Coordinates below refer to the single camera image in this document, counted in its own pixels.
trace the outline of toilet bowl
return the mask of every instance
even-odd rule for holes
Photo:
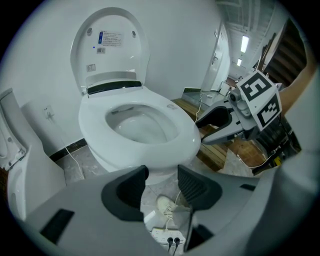
[[[8,172],[7,200],[21,220],[66,186],[64,170],[44,152],[12,89],[0,94],[0,168]]]
[[[201,141],[186,112],[145,85],[149,58],[137,19],[114,7],[82,24],[70,54],[83,94],[79,125],[92,154],[108,172],[146,165],[147,185],[190,163]]]

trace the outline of white sneaker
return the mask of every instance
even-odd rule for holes
[[[160,213],[162,213],[165,217],[172,220],[173,219],[173,211],[177,207],[177,205],[168,197],[161,195],[156,199],[156,206]]]

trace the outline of wall socket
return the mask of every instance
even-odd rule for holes
[[[46,119],[55,115],[54,110],[52,109],[51,105],[45,106],[43,108],[43,114]]]
[[[180,239],[180,245],[184,244],[186,239],[181,234],[181,232],[177,229],[168,229],[165,230],[164,228],[157,228],[154,227],[151,231],[151,236],[161,245],[169,245],[168,238],[173,239],[172,246],[176,246],[175,238]]]

